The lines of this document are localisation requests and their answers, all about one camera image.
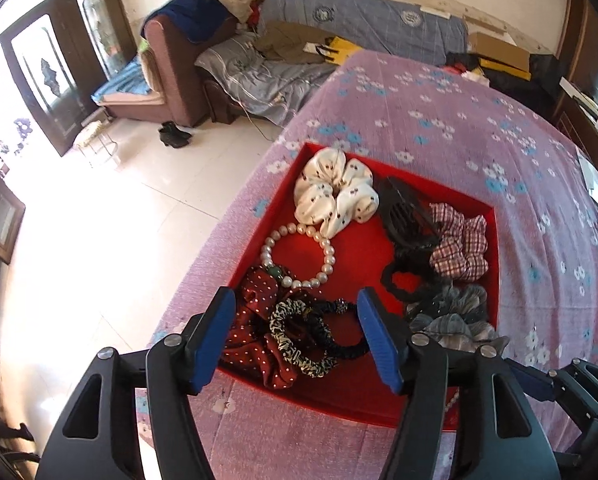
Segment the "white paper sheet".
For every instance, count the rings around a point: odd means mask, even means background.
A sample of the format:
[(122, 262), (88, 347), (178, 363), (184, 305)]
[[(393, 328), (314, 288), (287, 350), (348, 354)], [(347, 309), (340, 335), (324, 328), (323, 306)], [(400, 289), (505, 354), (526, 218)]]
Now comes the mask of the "white paper sheet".
[(588, 190), (588, 194), (598, 204), (598, 170), (587, 158), (587, 155), (578, 148), (577, 156), (584, 184)]

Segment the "red tray box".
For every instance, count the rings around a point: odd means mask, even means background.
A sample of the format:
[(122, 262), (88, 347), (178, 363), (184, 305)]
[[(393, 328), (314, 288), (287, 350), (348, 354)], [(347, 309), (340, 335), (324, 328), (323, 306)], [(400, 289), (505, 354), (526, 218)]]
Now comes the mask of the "red tray box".
[[(318, 150), (319, 146), (316, 144), (305, 144), (283, 180), (273, 188), (271, 204), (267, 206), (255, 232), (241, 253), (237, 268), (229, 280), (229, 287), (233, 289), (241, 287), (246, 274), (259, 260), (265, 238), (274, 229), (293, 220), (295, 210), (293, 187), (301, 169)], [(398, 178), (410, 185), (425, 204), (447, 203), (468, 218), (485, 217), (488, 242), (486, 259), (489, 270), (478, 283), (485, 287), (488, 294), (489, 318), (495, 321), (499, 309), (500, 263), (497, 220), (493, 207), (439, 182), (389, 166), (384, 162), (370, 158), (365, 158), (363, 162), (372, 170), (376, 180), (388, 177)], [(335, 270), (328, 282), (317, 292), (319, 296), (328, 300), (354, 301), (361, 288), (371, 286), (388, 311), (395, 314), (401, 313), (401, 302), (389, 294), (380, 283), (381, 272), (393, 258), (392, 244), (381, 225), (380, 218), (373, 217), (369, 222), (356, 223), (345, 229), (335, 237), (334, 246)], [(266, 394), (303, 408), (353, 422), (362, 422), (362, 424), (393, 428), (399, 422), (405, 400), (402, 396), (393, 394), (381, 382), (372, 356), (361, 356), (356, 360), (342, 362), (323, 378), (299, 375), (291, 386), (275, 389), (264, 385), (258, 367), (261, 361), (258, 354), (263, 348), (260, 338), (253, 335), (243, 338), (232, 337), (226, 344), (226, 348), (239, 350), (241, 356), (234, 358), (226, 354), (219, 363), (220, 370), (238, 382), (243, 382)]]

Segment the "white cherry print scrunchie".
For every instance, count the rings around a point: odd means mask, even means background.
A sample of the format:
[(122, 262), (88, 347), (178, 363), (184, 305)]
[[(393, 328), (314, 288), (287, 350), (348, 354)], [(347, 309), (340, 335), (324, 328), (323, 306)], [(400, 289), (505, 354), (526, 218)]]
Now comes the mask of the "white cherry print scrunchie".
[(365, 223), (380, 200), (372, 170), (335, 148), (321, 148), (305, 164), (293, 190), (295, 218), (333, 238), (351, 223)]

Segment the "blue grey folded quilt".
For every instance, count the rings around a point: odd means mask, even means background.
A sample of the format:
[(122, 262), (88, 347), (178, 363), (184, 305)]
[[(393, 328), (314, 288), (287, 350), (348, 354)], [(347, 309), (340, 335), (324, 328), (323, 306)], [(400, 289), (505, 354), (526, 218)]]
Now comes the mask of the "blue grey folded quilt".
[(392, 0), (264, 0), (259, 34), (271, 22), (307, 25), (366, 50), (430, 65), (442, 65), (448, 53), (465, 53), (468, 47), (462, 18), (441, 18)]

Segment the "wooden bed frame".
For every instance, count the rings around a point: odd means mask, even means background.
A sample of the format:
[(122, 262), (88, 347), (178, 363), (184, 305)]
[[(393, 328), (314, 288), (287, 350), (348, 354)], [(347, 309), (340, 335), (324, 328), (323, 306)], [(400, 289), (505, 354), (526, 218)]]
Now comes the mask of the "wooden bed frame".
[(555, 55), (565, 73), (552, 122), (598, 170), (598, 12), (589, 0), (567, 0)]

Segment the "black claw hair clip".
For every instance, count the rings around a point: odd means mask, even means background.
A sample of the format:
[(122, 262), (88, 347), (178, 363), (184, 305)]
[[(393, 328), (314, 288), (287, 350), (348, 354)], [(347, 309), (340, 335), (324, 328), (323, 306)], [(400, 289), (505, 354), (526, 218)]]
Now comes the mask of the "black claw hair clip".
[(433, 250), (441, 242), (436, 223), (424, 203), (409, 185), (396, 177), (378, 185), (378, 213), (395, 248)]

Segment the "grey plaid scrunchie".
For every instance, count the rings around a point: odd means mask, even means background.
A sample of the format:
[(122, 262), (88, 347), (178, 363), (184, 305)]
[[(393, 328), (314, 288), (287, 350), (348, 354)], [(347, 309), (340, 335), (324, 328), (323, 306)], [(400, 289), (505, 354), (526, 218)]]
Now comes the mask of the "grey plaid scrunchie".
[(404, 307), (413, 333), (423, 333), (441, 347), (474, 353), (485, 344), (502, 353), (510, 342), (490, 323), (488, 294), (475, 284), (456, 287), (451, 282), (424, 286)]

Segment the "yellow flat box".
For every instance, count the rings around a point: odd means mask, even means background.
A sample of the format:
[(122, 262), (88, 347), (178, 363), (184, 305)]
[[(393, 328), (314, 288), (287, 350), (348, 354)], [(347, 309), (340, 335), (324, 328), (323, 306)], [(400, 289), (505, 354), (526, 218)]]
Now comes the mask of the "yellow flat box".
[(520, 78), (526, 81), (531, 81), (531, 73), (527, 70), (520, 70), (514, 66), (509, 66), (497, 61), (488, 60), (488, 58), (478, 58), (479, 65), (486, 70), (495, 70), (499, 73), (505, 73), (516, 78)]

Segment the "red dotted scrunchie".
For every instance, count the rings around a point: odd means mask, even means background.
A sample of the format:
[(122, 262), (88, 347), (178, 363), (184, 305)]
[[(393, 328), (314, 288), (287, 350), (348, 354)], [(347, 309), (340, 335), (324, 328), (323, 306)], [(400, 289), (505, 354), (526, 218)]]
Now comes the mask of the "red dotted scrunchie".
[(270, 332), (270, 315), (282, 292), (263, 266), (248, 270), (235, 292), (236, 315), (221, 356), (225, 366), (271, 390), (286, 390), (299, 376)]

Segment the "black shoes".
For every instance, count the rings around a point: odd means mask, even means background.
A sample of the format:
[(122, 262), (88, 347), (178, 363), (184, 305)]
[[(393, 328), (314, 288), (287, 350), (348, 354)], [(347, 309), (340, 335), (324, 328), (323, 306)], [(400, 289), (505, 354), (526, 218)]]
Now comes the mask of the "black shoes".
[(160, 141), (167, 148), (185, 148), (192, 137), (190, 133), (177, 128), (174, 122), (164, 122), (159, 128)]

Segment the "yellow paper bag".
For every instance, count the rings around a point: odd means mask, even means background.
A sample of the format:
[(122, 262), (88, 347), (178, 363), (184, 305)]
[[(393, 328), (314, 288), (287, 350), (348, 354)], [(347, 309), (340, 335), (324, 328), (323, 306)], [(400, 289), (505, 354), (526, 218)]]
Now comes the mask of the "yellow paper bag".
[(317, 55), (326, 63), (343, 65), (350, 56), (362, 51), (363, 48), (349, 40), (336, 36), (328, 38), (325, 44), (307, 42), (303, 50), (305, 53)]

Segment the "grey bedsheet on sofa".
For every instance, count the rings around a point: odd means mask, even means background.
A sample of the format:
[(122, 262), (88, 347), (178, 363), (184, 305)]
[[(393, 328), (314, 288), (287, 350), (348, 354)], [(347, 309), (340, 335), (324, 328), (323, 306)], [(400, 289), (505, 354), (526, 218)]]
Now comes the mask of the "grey bedsheet on sofa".
[(285, 127), (335, 67), (269, 61), (253, 41), (255, 35), (243, 32), (198, 56), (195, 65), (210, 117), (230, 124), (238, 116), (251, 115)]

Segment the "cardboard box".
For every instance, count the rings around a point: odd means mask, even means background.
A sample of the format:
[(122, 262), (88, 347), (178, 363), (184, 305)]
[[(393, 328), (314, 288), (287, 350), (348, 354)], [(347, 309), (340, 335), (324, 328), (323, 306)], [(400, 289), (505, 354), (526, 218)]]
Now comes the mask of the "cardboard box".
[(482, 58), (529, 72), (530, 53), (506, 41), (482, 32), (473, 32), (467, 38), (467, 51)]

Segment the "red white plaid scrunchie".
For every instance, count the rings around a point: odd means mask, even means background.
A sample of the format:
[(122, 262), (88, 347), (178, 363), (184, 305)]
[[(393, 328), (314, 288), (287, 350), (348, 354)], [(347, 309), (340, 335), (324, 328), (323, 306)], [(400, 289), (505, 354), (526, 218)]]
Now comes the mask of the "red white plaid scrunchie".
[(443, 278), (478, 281), (489, 270), (486, 218), (481, 214), (467, 218), (446, 203), (431, 204), (430, 212), (440, 236), (430, 255), (430, 266)]

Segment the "leopard print scrunchie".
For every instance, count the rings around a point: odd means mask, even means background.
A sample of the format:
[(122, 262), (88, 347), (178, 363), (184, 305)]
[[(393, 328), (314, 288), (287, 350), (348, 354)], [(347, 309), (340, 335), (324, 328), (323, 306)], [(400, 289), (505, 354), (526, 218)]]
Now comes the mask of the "leopard print scrunchie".
[(338, 364), (323, 315), (300, 299), (279, 302), (269, 317), (270, 334), (283, 359), (310, 378), (323, 378)]

